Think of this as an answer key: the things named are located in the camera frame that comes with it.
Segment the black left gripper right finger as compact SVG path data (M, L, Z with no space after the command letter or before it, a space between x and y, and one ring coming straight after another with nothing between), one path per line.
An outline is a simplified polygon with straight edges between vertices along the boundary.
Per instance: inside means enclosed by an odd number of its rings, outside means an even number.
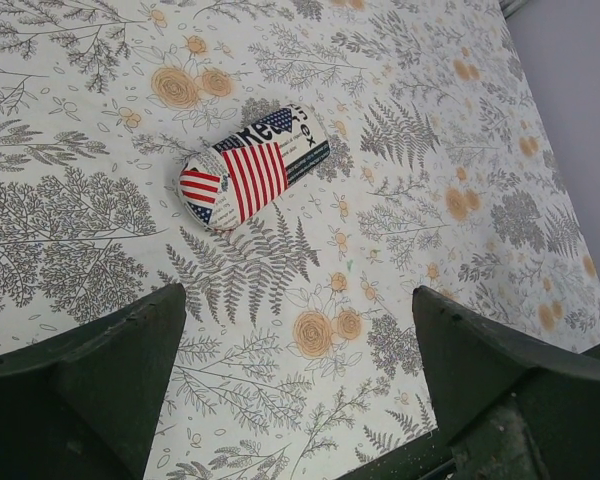
M458 479L600 479L600 359L481 316L429 287L412 312Z

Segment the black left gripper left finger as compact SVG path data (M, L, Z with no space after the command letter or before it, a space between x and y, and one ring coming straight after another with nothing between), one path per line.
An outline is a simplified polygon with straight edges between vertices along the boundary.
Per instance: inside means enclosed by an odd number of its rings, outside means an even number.
M141 479L186 320L170 284L0 355L0 479Z

